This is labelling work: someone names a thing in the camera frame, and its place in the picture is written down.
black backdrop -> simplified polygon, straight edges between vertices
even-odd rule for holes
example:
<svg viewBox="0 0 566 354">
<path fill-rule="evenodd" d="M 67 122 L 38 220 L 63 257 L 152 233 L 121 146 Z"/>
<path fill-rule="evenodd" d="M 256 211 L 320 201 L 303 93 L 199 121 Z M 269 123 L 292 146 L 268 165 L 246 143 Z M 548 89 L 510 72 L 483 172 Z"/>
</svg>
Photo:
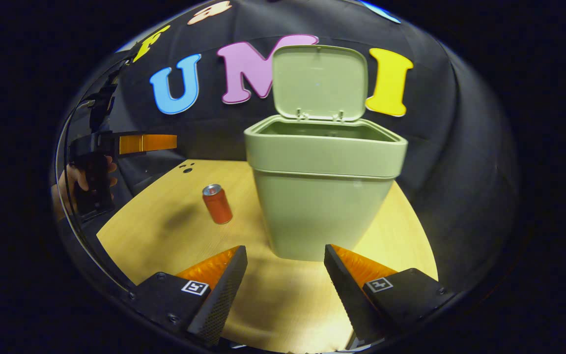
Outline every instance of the black backdrop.
<svg viewBox="0 0 566 354">
<path fill-rule="evenodd" d="M 0 353 L 172 350 L 81 278 L 50 221 L 47 190 L 55 132 L 81 83 L 109 53 L 191 3 L 0 4 Z M 392 351 L 566 352 L 566 7 L 374 3 L 485 77 L 509 112 L 523 171 L 512 272 L 501 271 L 495 291 L 451 325 Z"/>
</svg>

red soda can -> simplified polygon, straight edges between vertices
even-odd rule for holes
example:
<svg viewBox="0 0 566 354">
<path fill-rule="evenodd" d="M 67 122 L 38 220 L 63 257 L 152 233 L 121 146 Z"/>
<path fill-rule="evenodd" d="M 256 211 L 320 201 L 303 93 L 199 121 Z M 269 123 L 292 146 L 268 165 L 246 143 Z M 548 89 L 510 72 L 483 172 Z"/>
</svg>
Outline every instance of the red soda can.
<svg viewBox="0 0 566 354">
<path fill-rule="evenodd" d="M 216 224 L 226 224 L 233 219 L 226 193 L 219 184 L 209 184 L 202 190 L 202 199 Z"/>
</svg>

letter m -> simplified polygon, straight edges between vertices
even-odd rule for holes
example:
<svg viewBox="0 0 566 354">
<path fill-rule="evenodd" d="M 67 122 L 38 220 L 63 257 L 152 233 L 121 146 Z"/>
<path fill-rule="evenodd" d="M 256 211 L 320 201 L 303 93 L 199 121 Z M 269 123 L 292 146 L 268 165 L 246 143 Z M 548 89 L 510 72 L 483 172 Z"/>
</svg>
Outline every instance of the letter m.
<svg viewBox="0 0 566 354">
<path fill-rule="evenodd" d="M 310 45 L 318 42 L 317 36 L 291 34 L 283 36 L 274 49 L 263 58 L 248 42 L 229 44 L 218 50 L 226 66 L 226 93 L 222 102 L 229 105 L 250 99 L 250 91 L 243 86 L 243 78 L 250 83 L 260 98 L 266 98 L 272 88 L 272 53 L 285 45 Z"/>
</svg>

yellow letter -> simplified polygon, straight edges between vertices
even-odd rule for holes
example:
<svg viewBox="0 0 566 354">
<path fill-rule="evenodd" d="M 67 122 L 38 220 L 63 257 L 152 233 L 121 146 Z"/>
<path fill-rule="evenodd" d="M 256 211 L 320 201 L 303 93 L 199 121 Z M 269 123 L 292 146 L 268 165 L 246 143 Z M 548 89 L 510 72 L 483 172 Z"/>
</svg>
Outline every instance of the yellow letter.
<svg viewBox="0 0 566 354">
<path fill-rule="evenodd" d="M 223 13 L 224 11 L 230 9 L 232 6 L 229 5 L 229 1 L 218 2 L 217 4 L 211 5 L 206 9 L 198 11 L 194 17 L 187 22 L 188 25 L 193 25 L 196 22 L 200 22 L 209 16 L 216 15 L 218 13 Z"/>
<path fill-rule="evenodd" d="M 135 56 L 132 62 L 136 62 L 137 60 L 139 60 L 139 58 L 143 57 L 143 55 L 146 54 L 148 50 L 150 50 L 150 45 L 156 42 L 157 39 L 159 39 L 159 37 L 161 36 L 161 33 L 166 31 L 167 29 L 169 29 L 169 25 L 163 27 L 162 29 L 157 31 L 157 33 L 149 36 L 146 40 L 144 40 L 143 43 L 141 43 L 141 48 L 139 48 L 139 53 L 137 53 L 137 56 Z"/>
<path fill-rule="evenodd" d="M 405 74 L 414 65 L 408 58 L 389 50 L 372 48 L 370 54 L 377 59 L 377 82 L 375 92 L 366 99 L 366 107 L 395 117 L 404 115 Z"/>
</svg>

trash can lid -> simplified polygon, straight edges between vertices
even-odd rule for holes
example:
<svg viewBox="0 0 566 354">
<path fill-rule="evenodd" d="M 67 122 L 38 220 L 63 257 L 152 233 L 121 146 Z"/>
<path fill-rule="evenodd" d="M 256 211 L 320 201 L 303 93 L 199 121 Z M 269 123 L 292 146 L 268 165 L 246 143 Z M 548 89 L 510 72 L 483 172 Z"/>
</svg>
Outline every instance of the trash can lid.
<svg viewBox="0 0 566 354">
<path fill-rule="evenodd" d="M 355 121 L 366 111 L 366 58 L 330 45 L 280 47 L 272 54 L 272 93 L 283 117 Z"/>
</svg>

